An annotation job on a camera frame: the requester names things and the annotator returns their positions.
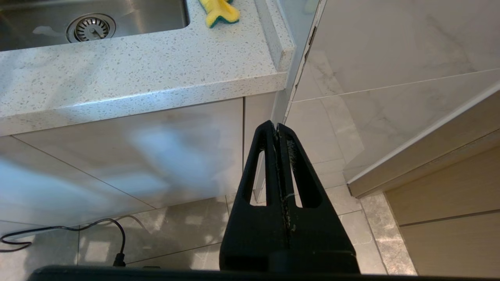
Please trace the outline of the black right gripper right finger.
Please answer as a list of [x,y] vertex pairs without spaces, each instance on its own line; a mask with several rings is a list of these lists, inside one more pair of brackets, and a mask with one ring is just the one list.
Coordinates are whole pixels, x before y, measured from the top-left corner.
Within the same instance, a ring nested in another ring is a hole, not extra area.
[[296,133],[278,126],[280,202],[285,249],[278,270],[358,273],[357,255]]

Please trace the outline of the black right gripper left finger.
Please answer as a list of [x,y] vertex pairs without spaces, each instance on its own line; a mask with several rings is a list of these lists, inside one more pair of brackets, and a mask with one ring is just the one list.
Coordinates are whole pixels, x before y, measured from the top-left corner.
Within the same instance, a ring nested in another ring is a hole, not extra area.
[[[234,198],[220,246],[221,270],[267,271],[270,256],[288,245],[276,145],[275,126],[265,121],[255,130]],[[253,206],[250,201],[260,154],[264,155],[266,206]]]

